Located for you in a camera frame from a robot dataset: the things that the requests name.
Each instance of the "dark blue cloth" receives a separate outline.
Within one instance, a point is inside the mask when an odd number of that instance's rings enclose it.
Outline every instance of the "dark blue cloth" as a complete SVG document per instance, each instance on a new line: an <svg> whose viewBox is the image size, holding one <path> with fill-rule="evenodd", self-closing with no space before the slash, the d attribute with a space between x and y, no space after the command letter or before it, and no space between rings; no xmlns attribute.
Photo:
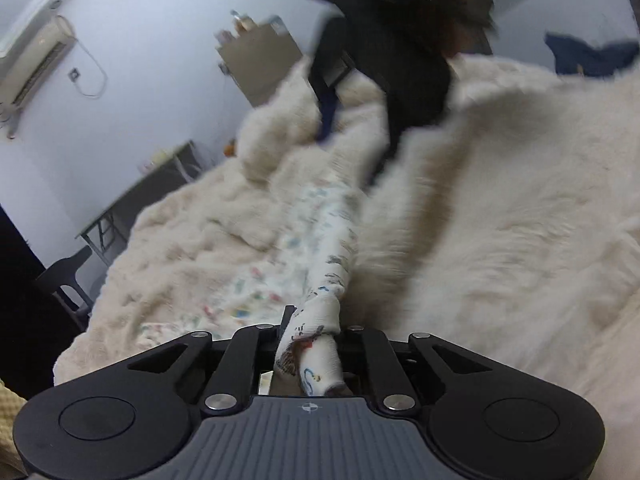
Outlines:
<svg viewBox="0 0 640 480"><path fill-rule="evenodd" d="M612 76L633 65L640 54L637 41L621 41L593 48L578 38L547 34L545 43L556 56L556 73L559 75Z"/></svg>
<svg viewBox="0 0 640 480"><path fill-rule="evenodd" d="M320 129L316 135L316 142L322 144L329 139L334 130L335 113L340 105L340 99L335 88L328 88L318 97L320 107Z"/></svg>

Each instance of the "bed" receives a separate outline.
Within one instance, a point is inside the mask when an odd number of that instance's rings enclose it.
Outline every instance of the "bed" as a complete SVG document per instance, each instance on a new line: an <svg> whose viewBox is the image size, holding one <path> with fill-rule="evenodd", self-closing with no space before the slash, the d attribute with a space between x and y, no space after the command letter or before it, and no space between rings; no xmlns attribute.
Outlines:
<svg viewBox="0 0 640 480"><path fill-rule="evenodd" d="M297 198L327 168L362 193L385 147L382 95L361 75L342 86L332 143L314 144L306 64L246 118L237 158L140 214L56 383L303 301L302 275L265 279L292 249ZM607 427L592 478L640 478L640 73L452 65L450 119L407 133L362 193L340 322L398 340L419 328L585 396Z"/></svg>

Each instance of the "dark doorway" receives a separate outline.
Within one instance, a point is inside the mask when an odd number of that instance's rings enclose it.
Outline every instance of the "dark doorway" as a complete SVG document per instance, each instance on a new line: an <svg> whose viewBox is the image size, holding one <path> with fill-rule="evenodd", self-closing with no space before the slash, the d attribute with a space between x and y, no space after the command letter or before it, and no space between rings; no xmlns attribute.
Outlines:
<svg viewBox="0 0 640 480"><path fill-rule="evenodd" d="M30 398L53 386L52 368L79 330L33 285L44 270L0 206L0 379Z"/></svg>

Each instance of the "yellow checkered fabric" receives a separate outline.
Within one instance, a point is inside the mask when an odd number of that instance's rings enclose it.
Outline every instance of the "yellow checkered fabric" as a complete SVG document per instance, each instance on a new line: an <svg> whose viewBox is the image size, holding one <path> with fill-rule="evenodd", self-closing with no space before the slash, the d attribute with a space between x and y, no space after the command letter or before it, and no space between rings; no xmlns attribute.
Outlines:
<svg viewBox="0 0 640 480"><path fill-rule="evenodd" d="M26 474L12 437L14 418L25 402L0 381L0 480L11 480Z"/></svg>

